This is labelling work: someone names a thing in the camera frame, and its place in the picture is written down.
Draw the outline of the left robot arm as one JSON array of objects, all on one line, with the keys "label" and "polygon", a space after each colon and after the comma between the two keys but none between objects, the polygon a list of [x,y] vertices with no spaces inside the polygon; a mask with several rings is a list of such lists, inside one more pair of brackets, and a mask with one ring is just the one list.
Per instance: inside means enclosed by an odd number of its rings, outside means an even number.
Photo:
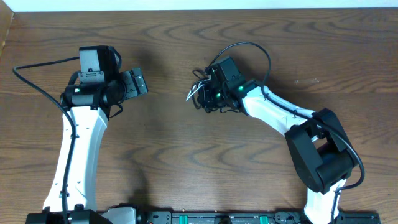
[{"label": "left robot arm", "polygon": [[96,171],[111,107],[148,92],[140,68],[120,71],[112,46],[80,47],[80,70],[69,79],[60,100],[63,138],[52,187],[40,213],[27,223],[137,223],[136,209],[117,205],[97,211]]}]

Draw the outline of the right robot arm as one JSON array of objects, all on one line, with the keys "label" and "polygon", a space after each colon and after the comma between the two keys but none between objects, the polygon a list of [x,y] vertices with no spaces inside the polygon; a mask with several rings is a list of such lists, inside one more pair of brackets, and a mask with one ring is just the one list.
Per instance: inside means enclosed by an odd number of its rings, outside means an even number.
[{"label": "right robot arm", "polygon": [[234,111],[257,118],[285,137],[296,173],[307,186],[304,214],[311,223],[334,223],[342,190],[353,168],[363,163],[331,110],[313,111],[246,80],[234,60],[212,62],[202,74],[197,105],[206,112]]}]

